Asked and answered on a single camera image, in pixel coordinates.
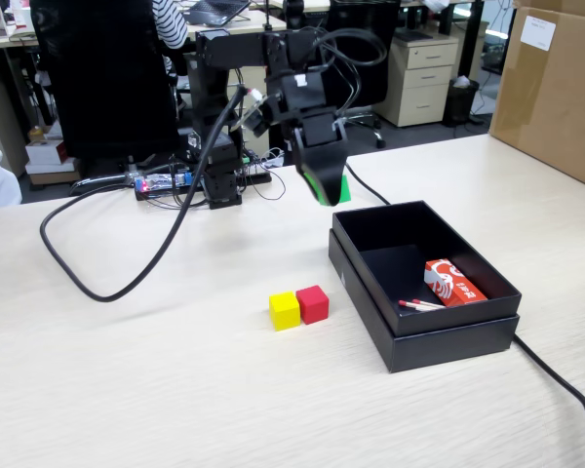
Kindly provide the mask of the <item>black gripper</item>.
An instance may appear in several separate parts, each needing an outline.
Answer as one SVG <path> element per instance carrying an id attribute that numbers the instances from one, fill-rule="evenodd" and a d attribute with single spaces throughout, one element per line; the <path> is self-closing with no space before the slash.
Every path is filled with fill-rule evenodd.
<path id="1" fill-rule="evenodd" d="M 281 92 L 282 135 L 292 144 L 295 168 L 321 205 L 336 206 L 347 149 L 335 108 L 327 105 L 321 73 L 284 76 Z"/>

